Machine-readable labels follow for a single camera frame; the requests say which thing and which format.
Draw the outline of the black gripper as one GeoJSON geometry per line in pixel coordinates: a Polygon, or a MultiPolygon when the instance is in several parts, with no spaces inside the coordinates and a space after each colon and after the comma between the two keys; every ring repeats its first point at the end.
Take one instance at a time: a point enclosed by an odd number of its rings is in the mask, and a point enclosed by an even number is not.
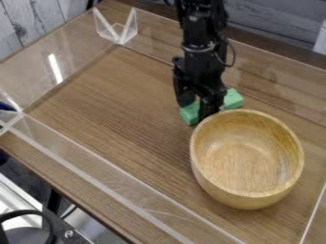
{"type": "Polygon", "coordinates": [[[224,106],[225,85],[221,75],[226,67],[226,46],[181,45],[182,55],[172,58],[173,89],[177,105],[182,108],[200,97],[198,121],[224,106]]]}

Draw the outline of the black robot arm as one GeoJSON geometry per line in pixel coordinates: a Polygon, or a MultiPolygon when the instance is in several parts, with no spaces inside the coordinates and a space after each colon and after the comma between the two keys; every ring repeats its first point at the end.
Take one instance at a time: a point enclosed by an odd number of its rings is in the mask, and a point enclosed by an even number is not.
{"type": "Polygon", "coordinates": [[[198,101],[201,122],[224,106],[226,88],[221,76],[233,65],[226,63],[224,0],[176,0],[176,16],[182,31],[182,55],[172,58],[176,103],[182,109],[198,101]]]}

